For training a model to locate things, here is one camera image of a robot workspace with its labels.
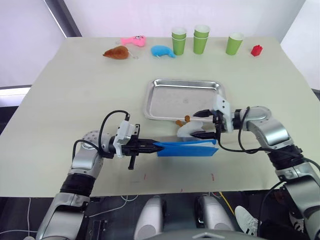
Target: pink plush toy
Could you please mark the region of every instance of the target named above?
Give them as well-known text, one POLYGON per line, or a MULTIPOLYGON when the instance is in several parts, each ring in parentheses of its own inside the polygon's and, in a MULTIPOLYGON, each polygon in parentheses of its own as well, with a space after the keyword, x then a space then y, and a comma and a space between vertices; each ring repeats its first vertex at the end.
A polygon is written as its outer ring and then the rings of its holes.
POLYGON ((138 47, 143 47, 146 44, 146 37, 145 36, 133 36, 130 38, 121 38, 121 44, 134 44, 138 47))

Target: blue plush toy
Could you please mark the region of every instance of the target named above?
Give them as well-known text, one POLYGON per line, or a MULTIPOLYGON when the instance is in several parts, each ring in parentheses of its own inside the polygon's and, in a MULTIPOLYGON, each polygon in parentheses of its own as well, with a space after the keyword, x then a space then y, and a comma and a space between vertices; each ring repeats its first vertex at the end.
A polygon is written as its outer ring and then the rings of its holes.
POLYGON ((171 58, 175 58, 176 55, 174 52, 167 46, 162 46, 162 45, 156 45, 151 48, 151 53, 155 57, 163 56, 163 55, 168 55, 171 58))

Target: tabletop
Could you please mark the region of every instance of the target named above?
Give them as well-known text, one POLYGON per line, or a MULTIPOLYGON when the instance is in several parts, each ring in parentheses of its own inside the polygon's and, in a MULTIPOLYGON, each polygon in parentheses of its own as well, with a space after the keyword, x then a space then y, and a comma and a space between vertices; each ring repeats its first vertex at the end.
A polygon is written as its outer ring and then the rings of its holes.
MULTIPOLYGON (((204 54, 193 53, 187 38, 184 54, 154 57, 154 45, 172 46, 170 38, 147 39, 144 47, 128 45, 131 54, 115 60, 102 54, 119 38, 67 38, 47 64, 0 135, 0 196, 53 197, 72 162, 75 140, 98 130, 105 115, 126 110, 140 124, 140 137, 174 138, 172 121, 143 114, 146 88, 155 79, 217 81, 232 110, 265 106, 288 130, 309 159, 320 163, 320 104, 293 63, 272 37, 246 38, 234 56, 225 53, 227 38, 209 38, 204 54), (263 46, 253 57, 254 45, 263 46)), ((122 115, 108 120, 114 134, 122 115)), ((238 149, 237 131, 223 134, 225 147, 238 149)), ((243 145, 255 148, 244 132, 243 145)), ((278 178, 264 152, 219 149, 213 157, 157 157, 140 154, 135 169, 130 158, 105 159, 92 196, 268 189, 278 178)))

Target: stacked green cups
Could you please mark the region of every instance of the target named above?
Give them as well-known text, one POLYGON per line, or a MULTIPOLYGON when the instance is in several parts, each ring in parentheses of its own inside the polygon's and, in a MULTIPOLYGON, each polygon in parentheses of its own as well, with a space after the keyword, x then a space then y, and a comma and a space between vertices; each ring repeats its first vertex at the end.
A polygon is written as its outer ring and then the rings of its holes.
POLYGON ((230 34, 225 52, 229 55, 235 55, 244 38, 245 36, 240 32, 230 34))
POLYGON ((209 37, 210 27, 207 25, 196 25, 193 34, 193 52, 203 54, 209 37))
POLYGON ((182 55, 185 51, 187 30, 184 27, 172 28, 172 45, 175 55, 182 55))

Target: white wall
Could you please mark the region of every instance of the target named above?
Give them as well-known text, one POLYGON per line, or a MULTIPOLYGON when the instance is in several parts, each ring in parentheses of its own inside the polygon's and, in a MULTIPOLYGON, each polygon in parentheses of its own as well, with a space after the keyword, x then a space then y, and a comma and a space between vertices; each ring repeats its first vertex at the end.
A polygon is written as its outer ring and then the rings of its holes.
POLYGON ((0 0, 0 87, 31 85, 64 39, 43 0, 0 0))
POLYGON ((320 90, 320 1, 306 0, 281 46, 309 86, 320 90))
POLYGON ((305 0, 65 0, 84 37, 168 37, 211 26, 211 36, 285 36, 305 0))

